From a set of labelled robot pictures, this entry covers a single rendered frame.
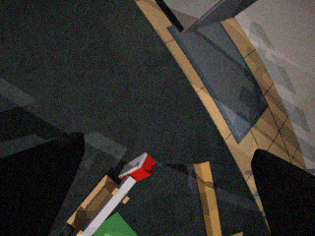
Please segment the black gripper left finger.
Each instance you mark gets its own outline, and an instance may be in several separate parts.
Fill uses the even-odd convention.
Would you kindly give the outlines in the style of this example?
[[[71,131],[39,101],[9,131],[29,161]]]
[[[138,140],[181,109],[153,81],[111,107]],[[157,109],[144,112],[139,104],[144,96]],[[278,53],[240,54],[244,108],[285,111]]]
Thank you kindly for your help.
[[[74,133],[0,157],[0,236],[48,236],[84,148]]]

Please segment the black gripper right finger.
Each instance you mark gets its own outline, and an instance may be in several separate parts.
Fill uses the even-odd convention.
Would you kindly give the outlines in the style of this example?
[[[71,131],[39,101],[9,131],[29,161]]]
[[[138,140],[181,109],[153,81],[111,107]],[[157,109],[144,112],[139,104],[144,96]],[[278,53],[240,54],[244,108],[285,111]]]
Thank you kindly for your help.
[[[252,176],[272,236],[315,236],[315,176],[263,148]]]

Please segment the green putting mat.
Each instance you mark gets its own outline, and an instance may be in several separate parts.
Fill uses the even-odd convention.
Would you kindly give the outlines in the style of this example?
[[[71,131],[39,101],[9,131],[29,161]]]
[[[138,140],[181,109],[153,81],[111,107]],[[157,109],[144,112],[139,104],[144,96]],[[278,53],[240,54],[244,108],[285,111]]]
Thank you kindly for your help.
[[[108,217],[98,229],[95,230],[94,236],[138,236],[137,233],[129,227],[129,224],[123,220],[118,211]]]

